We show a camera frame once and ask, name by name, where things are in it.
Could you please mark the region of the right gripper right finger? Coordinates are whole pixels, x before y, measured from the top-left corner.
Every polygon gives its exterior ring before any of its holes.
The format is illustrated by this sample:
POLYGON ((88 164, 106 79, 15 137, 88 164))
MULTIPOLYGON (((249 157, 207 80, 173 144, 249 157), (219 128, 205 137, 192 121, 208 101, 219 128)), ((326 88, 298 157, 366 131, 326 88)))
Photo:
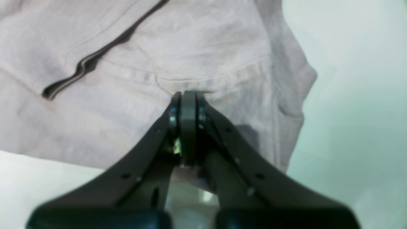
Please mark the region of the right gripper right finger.
POLYGON ((310 190, 260 156, 201 92, 181 97, 181 164, 208 173, 217 229, 359 229, 344 204, 310 190))

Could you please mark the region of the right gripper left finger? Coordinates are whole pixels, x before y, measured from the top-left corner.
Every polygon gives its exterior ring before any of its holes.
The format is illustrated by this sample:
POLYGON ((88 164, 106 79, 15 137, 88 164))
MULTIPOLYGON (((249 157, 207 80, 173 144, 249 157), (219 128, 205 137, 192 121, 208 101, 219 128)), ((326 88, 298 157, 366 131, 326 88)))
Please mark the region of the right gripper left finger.
POLYGON ((127 155, 91 181, 37 207, 28 229, 171 229, 164 211, 178 157, 181 93, 127 155))

